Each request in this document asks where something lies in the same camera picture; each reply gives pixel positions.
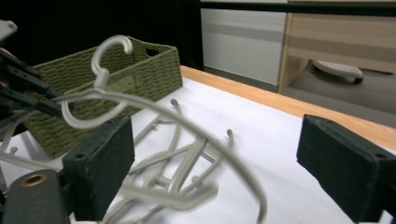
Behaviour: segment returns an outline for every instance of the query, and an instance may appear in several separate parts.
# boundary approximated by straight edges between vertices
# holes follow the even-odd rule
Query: basket handle hole
[[[155,55],[158,55],[160,52],[156,49],[146,49],[146,53],[149,57],[153,57]]]

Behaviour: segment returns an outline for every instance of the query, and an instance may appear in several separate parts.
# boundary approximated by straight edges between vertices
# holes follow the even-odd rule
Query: white object on shelf
[[[18,30],[18,26],[12,21],[0,21],[0,40],[5,39],[9,35],[14,34]]]
[[[354,83],[360,84],[363,82],[363,72],[356,66],[329,63],[324,61],[313,61],[316,68],[339,77],[354,77]]]

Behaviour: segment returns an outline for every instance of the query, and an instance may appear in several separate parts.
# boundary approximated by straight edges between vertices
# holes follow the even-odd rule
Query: wooden table edge
[[[389,149],[396,150],[396,129],[359,119],[321,106],[311,105],[277,93],[264,91],[224,77],[218,77],[187,66],[180,66],[183,77],[207,86],[227,91],[261,105],[267,105],[288,114],[302,118],[304,114],[333,120],[354,133]]]

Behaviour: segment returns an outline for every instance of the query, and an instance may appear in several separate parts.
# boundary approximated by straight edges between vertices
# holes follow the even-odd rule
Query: green wicker basket
[[[102,57],[101,66],[111,73],[106,84],[107,91],[124,92],[158,101],[182,86],[175,47],[142,42],[130,36],[128,38],[134,45],[132,55],[125,54],[119,45],[109,49]],[[91,70],[91,58],[95,50],[96,48],[83,50],[39,64],[35,68],[54,90],[63,93],[80,92],[91,88],[95,80]],[[115,103],[104,100],[79,102],[73,115],[79,119],[93,119],[114,105]],[[130,107],[122,115],[132,115],[137,111],[137,108]],[[74,129],[64,120],[45,114],[31,117],[24,125],[51,158],[73,149],[93,131]]]

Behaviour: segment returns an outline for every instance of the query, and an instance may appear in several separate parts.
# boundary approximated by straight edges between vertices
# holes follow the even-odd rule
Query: wooden panel
[[[288,55],[396,72],[396,18],[293,14]]]
[[[320,106],[311,105],[291,99],[269,91],[263,91],[223,77],[181,66],[182,76],[206,84],[222,91],[244,97],[262,105],[284,111],[294,116],[302,117],[304,114],[320,116],[334,120],[368,140],[396,150],[396,129],[373,123],[368,120],[358,119]]]
[[[308,65],[308,59],[302,57],[289,56],[288,45],[290,42],[290,30],[293,21],[293,14],[288,13],[287,23],[285,26],[285,38],[282,49],[282,59],[280,63],[279,85],[277,92],[281,93],[294,81]]]

